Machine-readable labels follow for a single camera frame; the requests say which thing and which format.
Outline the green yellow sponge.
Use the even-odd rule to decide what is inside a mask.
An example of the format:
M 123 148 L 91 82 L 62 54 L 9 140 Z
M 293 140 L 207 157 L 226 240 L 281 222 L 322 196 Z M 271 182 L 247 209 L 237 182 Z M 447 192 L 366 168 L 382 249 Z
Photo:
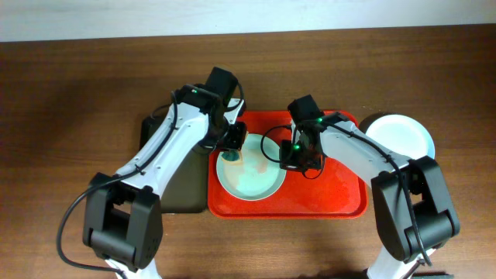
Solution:
M 220 154 L 224 164 L 237 165 L 243 162 L 243 155 L 240 150 L 229 150 Z

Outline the pale green plate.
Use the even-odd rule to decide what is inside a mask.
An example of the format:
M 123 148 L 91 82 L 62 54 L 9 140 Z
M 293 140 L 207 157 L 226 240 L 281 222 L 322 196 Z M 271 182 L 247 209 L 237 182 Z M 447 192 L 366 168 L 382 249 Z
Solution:
M 222 188 L 234 198 L 248 202 L 268 198 L 278 191 L 286 178 L 286 171 L 262 153 L 261 140 L 260 134 L 249 134 L 235 161 L 228 161 L 226 152 L 218 155 L 217 178 Z

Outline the light blue plate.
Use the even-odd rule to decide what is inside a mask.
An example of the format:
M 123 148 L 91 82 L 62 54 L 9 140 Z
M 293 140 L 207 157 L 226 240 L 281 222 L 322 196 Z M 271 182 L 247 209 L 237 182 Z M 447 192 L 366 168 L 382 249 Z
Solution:
M 364 127 L 364 132 L 395 153 L 415 160 L 427 156 L 424 135 L 429 131 L 420 122 L 406 115 L 379 116 Z

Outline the white plate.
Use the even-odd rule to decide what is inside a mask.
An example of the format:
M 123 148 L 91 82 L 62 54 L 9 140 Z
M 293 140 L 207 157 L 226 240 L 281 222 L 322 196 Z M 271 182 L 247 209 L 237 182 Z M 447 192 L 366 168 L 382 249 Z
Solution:
M 424 135 L 424 140 L 425 140 L 426 155 L 434 159 L 436 155 L 436 148 L 431 135 L 429 133 L 426 133 Z

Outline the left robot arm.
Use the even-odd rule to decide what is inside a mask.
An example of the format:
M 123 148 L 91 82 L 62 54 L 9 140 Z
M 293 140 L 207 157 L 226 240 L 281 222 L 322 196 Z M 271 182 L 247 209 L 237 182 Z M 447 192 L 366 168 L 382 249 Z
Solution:
M 163 236 L 160 200 L 170 179 L 197 145 L 240 158 L 246 125 L 235 75 L 213 67 L 204 84 L 172 92 L 159 128 L 112 176 L 98 173 L 88 186 L 83 243 L 118 278 L 157 278 L 154 257 Z

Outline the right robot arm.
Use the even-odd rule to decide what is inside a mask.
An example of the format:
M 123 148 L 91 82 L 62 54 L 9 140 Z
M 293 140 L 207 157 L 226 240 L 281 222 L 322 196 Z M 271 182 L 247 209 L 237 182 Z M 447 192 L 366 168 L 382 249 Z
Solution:
M 322 172 L 326 159 L 371 189 L 379 256 L 362 278 L 410 278 L 430 255 L 460 233 L 460 220 L 441 167 L 431 157 L 401 155 L 362 133 L 341 112 L 325 114 L 311 95 L 288 105 L 291 139 L 281 144 L 282 169 Z

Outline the red plastic tray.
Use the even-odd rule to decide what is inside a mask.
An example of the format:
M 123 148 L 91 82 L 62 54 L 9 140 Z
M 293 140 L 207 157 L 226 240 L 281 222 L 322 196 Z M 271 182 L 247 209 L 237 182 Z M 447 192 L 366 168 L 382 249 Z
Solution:
M 285 127 L 288 112 L 246 112 L 240 117 L 249 134 L 260 134 L 263 155 L 274 162 L 282 140 L 290 138 Z M 273 195 L 259 201 L 234 198 L 217 178 L 216 151 L 208 159 L 208 207 L 225 219 L 349 219 L 367 209 L 367 186 L 351 170 L 333 159 L 326 159 L 324 170 L 306 174 L 286 170 L 286 178 Z

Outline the black plastic tray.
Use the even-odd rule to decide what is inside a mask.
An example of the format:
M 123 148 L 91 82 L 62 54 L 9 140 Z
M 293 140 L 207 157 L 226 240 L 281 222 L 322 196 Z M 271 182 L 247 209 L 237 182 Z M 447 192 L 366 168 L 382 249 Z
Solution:
M 199 145 L 189 151 L 162 195 L 163 214 L 199 213 L 207 208 L 208 155 Z

